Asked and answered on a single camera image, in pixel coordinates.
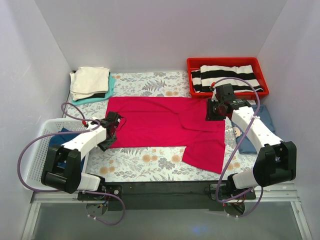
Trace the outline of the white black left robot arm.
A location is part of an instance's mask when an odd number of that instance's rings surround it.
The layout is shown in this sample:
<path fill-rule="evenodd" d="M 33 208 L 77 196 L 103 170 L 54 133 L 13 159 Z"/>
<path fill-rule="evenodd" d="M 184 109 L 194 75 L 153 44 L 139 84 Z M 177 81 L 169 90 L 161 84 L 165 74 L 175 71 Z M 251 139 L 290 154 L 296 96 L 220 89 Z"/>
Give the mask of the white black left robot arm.
<path fill-rule="evenodd" d="M 81 133 L 72 140 L 53 144 L 48 148 L 41 183 L 66 192 L 89 191 L 95 200 L 106 196 L 106 187 L 101 177 L 84 173 L 82 159 L 95 147 L 106 151 L 117 140 L 116 130 L 122 120 L 117 112 L 109 112 L 106 118 L 90 121 L 88 132 Z"/>

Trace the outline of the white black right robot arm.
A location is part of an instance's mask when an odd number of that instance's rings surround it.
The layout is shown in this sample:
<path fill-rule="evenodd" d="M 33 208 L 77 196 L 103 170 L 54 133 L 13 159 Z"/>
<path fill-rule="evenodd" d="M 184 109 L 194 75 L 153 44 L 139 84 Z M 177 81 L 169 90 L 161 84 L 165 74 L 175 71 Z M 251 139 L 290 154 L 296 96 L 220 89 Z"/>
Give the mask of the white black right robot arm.
<path fill-rule="evenodd" d="M 258 112 L 250 103 L 237 98 L 231 84 L 212 88 L 212 99 L 207 101 L 207 120 L 229 118 L 243 131 L 257 152 L 251 170 L 228 176 L 225 185 L 217 190 L 237 199 L 249 188 L 268 187 L 292 181 L 297 174 L 297 147 L 291 141 L 283 141 L 258 118 Z"/>

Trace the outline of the crimson red t shirt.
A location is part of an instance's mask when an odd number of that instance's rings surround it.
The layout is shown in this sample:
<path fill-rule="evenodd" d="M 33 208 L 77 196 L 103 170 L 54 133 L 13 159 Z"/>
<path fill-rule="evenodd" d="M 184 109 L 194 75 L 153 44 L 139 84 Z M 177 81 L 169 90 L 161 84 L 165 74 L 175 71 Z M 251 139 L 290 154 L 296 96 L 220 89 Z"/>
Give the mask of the crimson red t shirt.
<path fill-rule="evenodd" d="M 206 99 L 118 96 L 108 100 L 106 112 L 125 119 L 113 148 L 184 147 L 184 163 L 222 173 L 226 123 L 206 120 Z"/>

